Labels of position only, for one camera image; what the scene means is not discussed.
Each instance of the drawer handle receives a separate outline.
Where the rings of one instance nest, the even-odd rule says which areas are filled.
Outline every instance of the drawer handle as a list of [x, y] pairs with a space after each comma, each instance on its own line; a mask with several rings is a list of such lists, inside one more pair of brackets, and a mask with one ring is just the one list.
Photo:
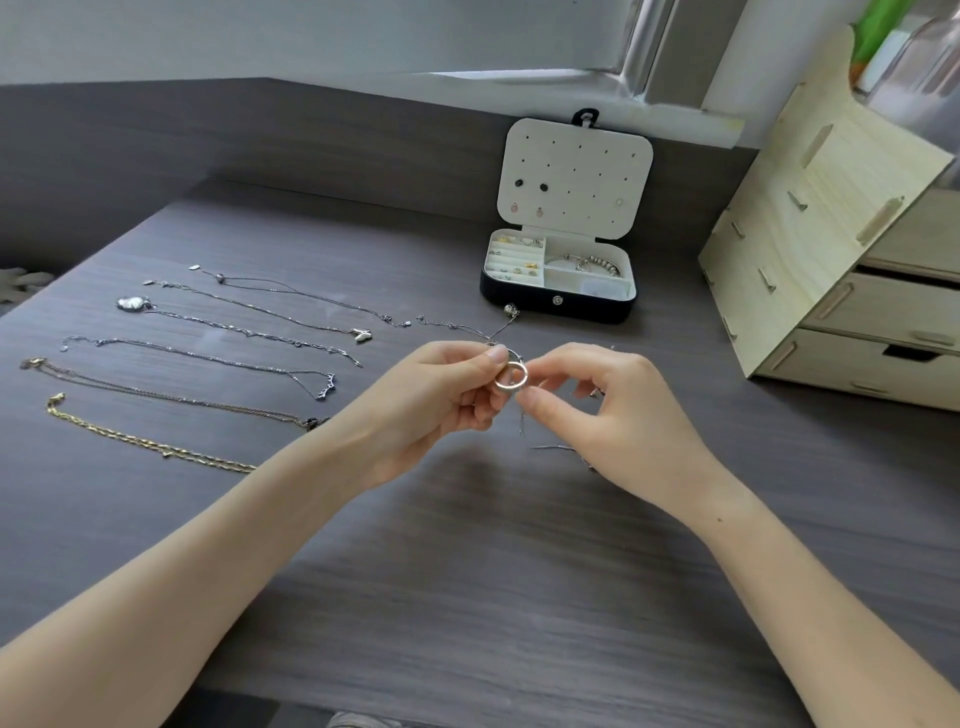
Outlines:
[[736, 341], [736, 334], [730, 330], [730, 324], [727, 323], [727, 317], [721, 316], [720, 321], [723, 322], [724, 331], [727, 332], [727, 335], [730, 336], [731, 341]]
[[773, 293], [777, 290], [777, 285], [775, 283], [771, 283], [770, 279], [767, 278], [766, 271], [764, 271], [762, 268], [757, 268], [756, 271], [760, 273], [760, 277], [763, 279], [763, 285], [767, 287], [768, 293]]
[[790, 342], [790, 347], [789, 347], [784, 353], [782, 353], [779, 357], [777, 357], [776, 359], [774, 359], [773, 364], [770, 366], [770, 371], [771, 371], [771, 372], [775, 372], [775, 371], [777, 370], [777, 367], [778, 367], [780, 364], [782, 364], [784, 361], [786, 361], [787, 359], [789, 359], [789, 358], [790, 358], [790, 355], [793, 354], [793, 352], [795, 352], [795, 351], [796, 351], [797, 349], [799, 349], [799, 348], [800, 348], [800, 347], [797, 346], [797, 342], [796, 342], [796, 341], [791, 341], [791, 342]]
[[824, 146], [824, 143], [827, 141], [827, 137], [830, 136], [830, 132], [833, 131], [833, 125], [827, 124], [823, 129], [817, 132], [817, 135], [813, 137], [813, 141], [810, 142], [810, 146], [806, 148], [804, 155], [800, 157], [800, 165], [803, 169], [806, 169], [810, 166], [810, 162], [813, 161], [813, 158], [817, 156], [817, 152], [820, 151], [820, 148]]
[[850, 383], [850, 386], [853, 389], [858, 390], [860, 392], [870, 392], [872, 395], [889, 395], [890, 394], [887, 390], [881, 389], [880, 387], [875, 387], [873, 384], [862, 384], [861, 382], [858, 382], [858, 381], [852, 381]]
[[833, 297], [833, 300], [830, 301], [823, 310], [817, 313], [817, 318], [820, 319], [820, 321], [823, 321], [824, 319], [826, 319], [827, 316], [833, 313], [833, 311], [836, 310], [837, 306], [840, 305], [842, 302], [844, 302], [852, 292], [853, 292], [853, 284], [844, 283], [842, 286], [840, 286], [837, 289], [837, 294], [836, 296]]
[[927, 344], [939, 344], [942, 347], [955, 347], [956, 339], [947, 336], [944, 333], [934, 333], [932, 331], [910, 331], [910, 336], [917, 341], [924, 341]]
[[894, 197], [887, 200], [886, 204], [876, 212], [874, 219], [867, 223], [863, 230], [856, 236], [857, 242], [861, 245], [866, 245], [877, 237], [880, 231], [890, 225], [890, 221], [894, 219], [900, 211], [900, 208], [903, 207], [903, 203], [904, 198], [902, 197]]
[[786, 191], [786, 196], [790, 198], [790, 202], [792, 202], [800, 212], [806, 212], [806, 209], [810, 207], [810, 205], [802, 203], [800, 200], [798, 200], [797, 196], [790, 190]]

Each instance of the gold chain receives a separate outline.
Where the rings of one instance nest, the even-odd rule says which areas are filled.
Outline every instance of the gold chain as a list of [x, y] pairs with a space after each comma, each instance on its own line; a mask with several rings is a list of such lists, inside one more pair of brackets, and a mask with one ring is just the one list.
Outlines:
[[107, 427], [94, 425], [86, 420], [81, 420], [76, 415], [60, 412], [57, 409], [57, 405], [65, 399], [66, 395], [63, 392], [51, 397], [49, 400], [47, 400], [47, 412], [54, 417], [57, 417], [61, 420], [66, 420], [67, 422], [82, 427], [83, 429], [87, 429], [90, 432], [102, 435], [103, 437], [109, 437], [110, 440], [118, 440], [122, 443], [129, 443], [140, 448], [152, 450], [153, 452], [159, 452], [163, 457], [178, 457], [180, 460], [187, 460], [191, 463], [199, 463], [200, 465], [207, 465], [210, 468], [219, 468], [220, 470], [231, 471], [232, 473], [252, 473], [256, 470], [255, 465], [246, 465], [233, 460], [225, 460], [222, 457], [213, 457], [212, 455], [204, 455], [201, 452], [193, 452], [188, 449], [175, 448], [172, 445], [155, 443], [153, 440], [147, 440], [143, 437], [136, 437], [135, 435], [128, 435], [125, 432], [118, 432], [115, 429], [108, 429]]

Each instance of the forearm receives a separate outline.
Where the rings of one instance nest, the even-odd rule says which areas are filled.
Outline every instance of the forearm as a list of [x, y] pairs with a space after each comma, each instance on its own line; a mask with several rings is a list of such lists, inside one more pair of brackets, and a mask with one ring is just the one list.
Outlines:
[[366, 443], [335, 423], [0, 650], [4, 725], [158, 725], [271, 577], [358, 492]]
[[820, 728], [955, 725], [960, 695], [763, 503], [727, 482], [691, 524]]

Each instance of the hand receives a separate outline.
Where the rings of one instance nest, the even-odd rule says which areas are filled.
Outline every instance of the hand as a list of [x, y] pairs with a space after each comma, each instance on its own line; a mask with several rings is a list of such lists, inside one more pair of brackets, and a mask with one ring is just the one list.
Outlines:
[[507, 363], [505, 347], [435, 341], [401, 360], [321, 429], [364, 432], [372, 465], [362, 486], [372, 488], [409, 471], [440, 438], [465, 429], [490, 429], [509, 395], [493, 380]]
[[[657, 368], [638, 354], [566, 344], [527, 362], [530, 381], [516, 401], [597, 471], [686, 522], [704, 493], [732, 476], [704, 445]], [[606, 392], [589, 415], [552, 394], [569, 378], [574, 396]]]

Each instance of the drawer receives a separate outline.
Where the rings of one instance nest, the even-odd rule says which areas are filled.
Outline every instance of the drawer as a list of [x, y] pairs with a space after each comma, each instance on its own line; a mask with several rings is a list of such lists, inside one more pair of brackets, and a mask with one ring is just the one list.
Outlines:
[[867, 253], [870, 265], [960, 280], [960, 192], [931, 189]]
[[806, 318], [804, 325], [916, 346], [956, 349], [960, 343], [960, 290], [851, 273]]
[[960, 410], [960, 356], [798, 328], [758, 374]]

